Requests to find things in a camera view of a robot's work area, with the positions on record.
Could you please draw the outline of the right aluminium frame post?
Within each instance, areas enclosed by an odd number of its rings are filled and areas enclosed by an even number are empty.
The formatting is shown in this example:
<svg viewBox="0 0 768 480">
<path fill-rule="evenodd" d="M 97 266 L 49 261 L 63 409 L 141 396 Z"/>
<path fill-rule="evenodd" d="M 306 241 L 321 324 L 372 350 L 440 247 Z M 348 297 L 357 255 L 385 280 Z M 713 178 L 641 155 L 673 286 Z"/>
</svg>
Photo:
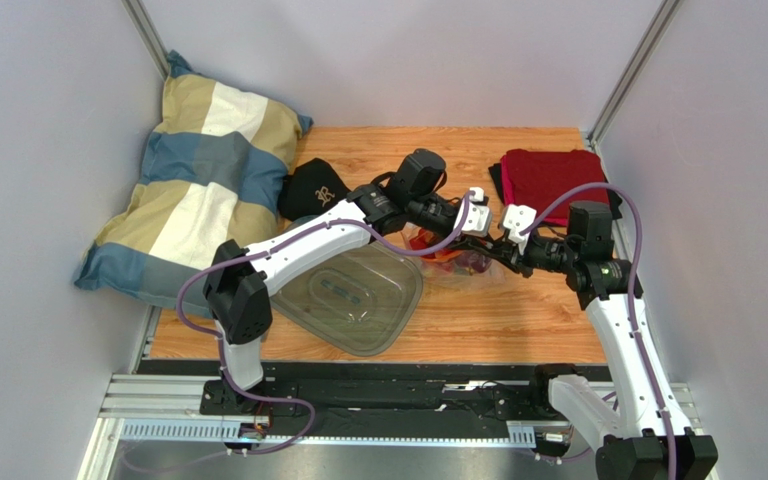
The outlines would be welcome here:
<svg viewBox="0 0 768 480">
<path fill-rule="evenodd" d="M 586 146 L 591 151 L 597 152 L 599 149 L 600 142 L 605 137 L 630 90 L 644 71 L 650 57 L 683 4 L 684 1 L 682 0 L 663 0 L 659 3 L 596 121 L 584 136 Z"/>
</svg>

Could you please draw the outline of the bunch of red lychees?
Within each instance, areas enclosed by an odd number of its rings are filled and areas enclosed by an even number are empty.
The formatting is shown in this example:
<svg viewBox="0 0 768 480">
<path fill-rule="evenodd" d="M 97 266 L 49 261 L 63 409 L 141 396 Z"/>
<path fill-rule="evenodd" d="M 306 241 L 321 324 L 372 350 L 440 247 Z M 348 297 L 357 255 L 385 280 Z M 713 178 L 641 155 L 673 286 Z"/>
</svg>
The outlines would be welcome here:
<svg viewBox="0 0 768 480">
<path fill-rule="evenodd" d="M 457 257 L 462 250 L 444 248 L 420 258 L 420 271 L 425 276 L 448 276 L 458 273 Z"/>
</svg>

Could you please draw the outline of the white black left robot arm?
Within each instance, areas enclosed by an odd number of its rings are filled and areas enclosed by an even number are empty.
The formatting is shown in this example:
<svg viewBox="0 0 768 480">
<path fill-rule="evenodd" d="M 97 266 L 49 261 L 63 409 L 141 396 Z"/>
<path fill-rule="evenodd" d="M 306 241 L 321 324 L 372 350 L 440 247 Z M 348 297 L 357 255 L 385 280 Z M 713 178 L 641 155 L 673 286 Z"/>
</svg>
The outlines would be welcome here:
<svg viewBox="0 0 768 480">
<path fill-rule="evenodd" d="M 322 215 L 274 239 L 245 248 L 227 241 L 216 251 L 203 294 L 218 329 L 223 377 L 247 391 L 264 378 L 263 336 L 273 322 L 271 298 L 290 281 L 344 252 L 396 233 L 408 223 L 440 236 L 422 255 L 467 237 L 488 234 L 492 213 L 484 191 L 468 190 L 449 201 L 437 190 L 446 163 L 417 149 L 394 172 L 349 192 Z"/>
</svg>

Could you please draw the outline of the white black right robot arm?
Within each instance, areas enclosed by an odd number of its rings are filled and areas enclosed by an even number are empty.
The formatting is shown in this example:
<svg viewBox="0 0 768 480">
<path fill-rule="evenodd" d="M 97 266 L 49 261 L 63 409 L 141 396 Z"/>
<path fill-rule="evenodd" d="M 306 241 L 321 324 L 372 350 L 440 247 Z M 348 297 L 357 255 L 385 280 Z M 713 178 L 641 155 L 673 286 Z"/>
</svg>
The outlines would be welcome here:
<svg viewBox="0 0 768 480">
<path fill-rule="evenodd" d="M 504 208 L 502 258 L 524 275 L 535 269 L 565 275 L 598 335 L 618 406 L 612 408 L 571 365 L 537 368 L 537 404 L 579 431 L 600 479 L 708 478 L 719 458 L 715 441 L 695 432 L 671 390 L 632 263 L 615 256 L 610 207 L 571 203 L 561 238 L 527 233 L 537 217 L 527 206 Z"/>
</svg>

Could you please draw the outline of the red folded cloth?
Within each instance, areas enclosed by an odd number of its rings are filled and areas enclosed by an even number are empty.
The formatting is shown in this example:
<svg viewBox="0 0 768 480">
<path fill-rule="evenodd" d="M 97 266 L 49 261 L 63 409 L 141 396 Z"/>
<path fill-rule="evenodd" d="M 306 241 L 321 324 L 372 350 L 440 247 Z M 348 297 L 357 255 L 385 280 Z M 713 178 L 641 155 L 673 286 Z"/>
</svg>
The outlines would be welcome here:
<svg viewBox="0 0 768 480">
<path fill-rule="evenodd" d="M 507 151 L 502 165 L 505 206 L 528 206 L 542 213 L 563 193 L 606 180 L 600 158 L 587 150 Z"/>
</svg>

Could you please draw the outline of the left aluminium frame post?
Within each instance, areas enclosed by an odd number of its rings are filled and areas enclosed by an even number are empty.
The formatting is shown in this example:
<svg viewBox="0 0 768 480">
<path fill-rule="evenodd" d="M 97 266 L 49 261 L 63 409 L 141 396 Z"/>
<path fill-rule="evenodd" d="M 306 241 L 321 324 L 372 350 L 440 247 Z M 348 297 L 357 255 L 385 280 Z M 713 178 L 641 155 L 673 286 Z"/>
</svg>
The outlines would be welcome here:
<svg viewBox="0 0 768 480">
<path fill-rule="evenodd" d="M 142 0 L 122 0 L 122 4 L 160 76 L 163 79 L 167 78 L 170 73 L 170 67 L 167 61 L 167 49 L 152 21 L 146 5 Z"/>
</svg>

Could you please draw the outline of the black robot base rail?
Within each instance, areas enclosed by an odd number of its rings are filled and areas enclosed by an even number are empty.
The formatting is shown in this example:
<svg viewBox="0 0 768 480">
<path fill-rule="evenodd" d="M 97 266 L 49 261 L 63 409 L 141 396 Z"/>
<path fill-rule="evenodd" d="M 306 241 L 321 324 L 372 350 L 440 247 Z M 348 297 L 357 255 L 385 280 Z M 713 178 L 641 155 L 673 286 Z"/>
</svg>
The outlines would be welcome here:
<svg viewBox="0 0 768 480">
<path fill-rule="evenodd" d="M 267 362 L 243 396 L 209 380 L 199 411 L 260 420 L 272 436 L 305 424 L 309 435 L 384 439 L 498 439 L 525 421 L 568 428 L 530 382 L 534 366 Z"/>
</svg>

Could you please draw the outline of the clear plastic food container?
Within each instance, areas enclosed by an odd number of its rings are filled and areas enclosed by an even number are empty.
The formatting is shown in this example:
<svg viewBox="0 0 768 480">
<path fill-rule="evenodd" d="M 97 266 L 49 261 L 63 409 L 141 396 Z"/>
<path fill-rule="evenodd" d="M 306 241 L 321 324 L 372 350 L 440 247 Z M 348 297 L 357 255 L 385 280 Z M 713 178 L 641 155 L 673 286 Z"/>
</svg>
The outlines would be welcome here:
<svg viewBox="0 0 768 480">
<path fill-rule="evenodd" d="M 340 350 L 371 357 L 400 336 L 422 293 L 418 267 L 376 242 L 302 273 L 272 296 L 271 304 Z"/>
</svg>

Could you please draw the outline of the striped blue beige pillow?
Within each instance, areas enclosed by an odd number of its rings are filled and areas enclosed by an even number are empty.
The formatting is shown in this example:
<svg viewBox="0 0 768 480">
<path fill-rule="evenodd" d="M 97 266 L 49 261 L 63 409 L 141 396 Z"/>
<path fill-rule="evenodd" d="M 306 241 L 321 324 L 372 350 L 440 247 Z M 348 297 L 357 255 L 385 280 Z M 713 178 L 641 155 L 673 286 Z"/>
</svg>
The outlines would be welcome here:
<svg viewBox="0 0 768 480">
<path fill-rule="evenodd" d="M 149 134 L 126 210 L 86 251 L 74 285 L 207 317 L 201 272 L 218 246 L 274 237 L 278 197 L 310 117 L 167 57 L 161 121 Z"/>
</svg>

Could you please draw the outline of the aluminium frame post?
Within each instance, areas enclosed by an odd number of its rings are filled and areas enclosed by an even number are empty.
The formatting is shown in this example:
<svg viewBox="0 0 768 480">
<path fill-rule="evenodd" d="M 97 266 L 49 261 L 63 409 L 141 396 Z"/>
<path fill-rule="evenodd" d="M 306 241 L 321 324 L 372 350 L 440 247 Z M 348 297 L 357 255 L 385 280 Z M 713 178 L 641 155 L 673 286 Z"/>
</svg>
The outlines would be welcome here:
<svg viewBox="0 0 768 480">
<path fill-rule="evenodd" d="M 163 79 L 167 78 L 170 73 L 170 67 L 167 61 L 167 49 L 152 21 L 146 5 L 142 0 L 122 0 L 122 4 L 160 76 Z"/>
<path fill-rule="evenodd" d="M 605 137 L 630 90 L 644 71 L 650 57 L 683 4 L 684 1 L 682 0 L 663 0 L 659 3 L 596 121 L 584 136 L 586 146 L 591 151 L 597 152 L 599 149 L 600 142 Z"/>
</svg>

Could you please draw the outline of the dark red apple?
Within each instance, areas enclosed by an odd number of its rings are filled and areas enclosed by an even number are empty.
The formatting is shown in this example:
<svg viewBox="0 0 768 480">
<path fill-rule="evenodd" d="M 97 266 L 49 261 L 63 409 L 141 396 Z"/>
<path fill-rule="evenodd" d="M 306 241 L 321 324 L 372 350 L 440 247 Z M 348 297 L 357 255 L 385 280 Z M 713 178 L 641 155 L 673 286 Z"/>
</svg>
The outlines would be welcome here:
<svg viewBox="0 0 768 480">
<path fill-rule="evenodd" d="M 456 265 L 469 275 L 483 274 L 491 266 L 492 260 L 481 253 L 464 251 L 456 259 Z"/>
</svg>

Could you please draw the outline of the clear orange zip top bag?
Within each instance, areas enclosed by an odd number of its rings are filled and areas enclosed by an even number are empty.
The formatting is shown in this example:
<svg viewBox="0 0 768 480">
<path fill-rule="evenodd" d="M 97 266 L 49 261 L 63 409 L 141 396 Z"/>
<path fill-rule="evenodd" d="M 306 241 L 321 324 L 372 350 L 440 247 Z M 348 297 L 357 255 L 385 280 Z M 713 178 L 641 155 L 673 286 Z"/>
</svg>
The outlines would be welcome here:
<svg viewBox="0 0 768 480">
<path fill-rule="evenodd" d="M 400 235 L 407 250 L 429 248 L 441 240 L 440 236 L 414 224 L 408 224 Z M 447 247 L 409 260 L 426 281 L 447 288 L 465 288 L 471 284 L 490 286 L 505 281 L 505 270 L 497 262 L 473 251 Z"/>
</svg>

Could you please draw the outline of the black baseball cap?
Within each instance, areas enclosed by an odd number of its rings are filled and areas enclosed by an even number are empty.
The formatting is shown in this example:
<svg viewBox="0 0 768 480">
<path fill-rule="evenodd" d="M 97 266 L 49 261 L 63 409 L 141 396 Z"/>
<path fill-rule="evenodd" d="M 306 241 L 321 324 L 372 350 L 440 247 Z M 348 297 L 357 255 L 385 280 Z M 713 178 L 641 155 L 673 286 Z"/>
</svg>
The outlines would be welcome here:
<svg viewBox="0 0 768 480">
<path fill-rule="evenodd" d="M 278 214 L 289 221 L 323 215 L 339 203 L 347 201 L 351 190 L 334 167 L 321 158 L 314 158 L 284 177 L 277 199 Z"/>
</svg>

